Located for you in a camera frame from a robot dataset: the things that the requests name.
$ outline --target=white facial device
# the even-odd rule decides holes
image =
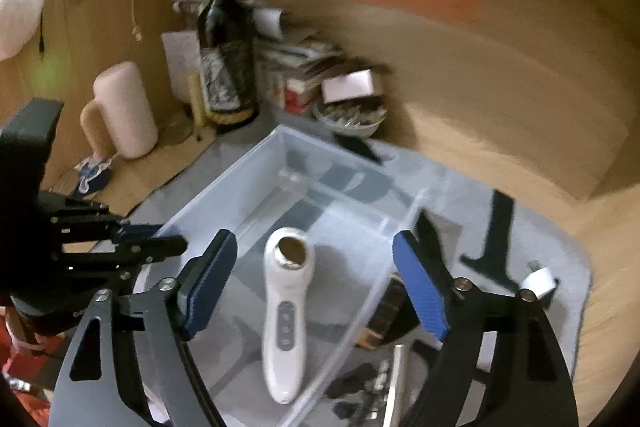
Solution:
[[[306,289],[313,277],[316,254],[305,233],[278,229],[264,250],[267,314],[262,334],[262,370],[271,397],[291,402],[305,372]]]

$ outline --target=pink cylinder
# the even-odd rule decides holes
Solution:
[[[133,159],[153,149],[158,127],[135,63],[122,62],[99,74],[94,95],[118,153]]]

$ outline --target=plastic storage box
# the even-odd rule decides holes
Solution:
[[[391,241],[411,228],[420,194],[397,190],[384,169],[280,126],[205,188],[161,230],[189,241],[183,256],[147,267],[146,289],[175,276],[219,229],[238,239],[238,261],[209,326],[190,342],[193,359],[229,426],[295,426],[340,369],[394,270]],[[275,403],[262,377],[263,255],[280,227],[305,230],[316,248],[306,300],[307,358],[300,395]],[[144,342],[143,381],[155,389]]]

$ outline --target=red fabric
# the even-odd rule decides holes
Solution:
[[[55,351],[60,342],[62,342],[61,339],[53,337],[50,339],[46,351]],[[30,381],[30,378],[27,377],[37,375],[46,362],[47,357],[33,357],[14,353],[11,336],[9,336],[4,324],[4,317],[0,317],[0,365],[2,365],[2,373],[7,373],[24,381]],[[47,402],[25,393],[15,393],[15,396],[40,427],[49,425],[50,406]]]

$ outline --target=metal screw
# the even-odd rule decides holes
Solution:
[[[160,291],[168,292],[175,288],[176,280],[173,277],[166,277],[160,281]]]
[[[536,294],[533,293],[531,290],[520,290],[520,298],[525,301],[525,302],[533,302],[537,299]]]
[[[453,281],[453,286],[456,287],[456,290],[460,290],[461,292],[468,292],[471,288],[474,287],[474,284],[466,277],[457,277]]]
[[[106,301],[111,296],[111,290],[108,288],[102,288],[98,290],[98,295],[95,296],[96,302]]]

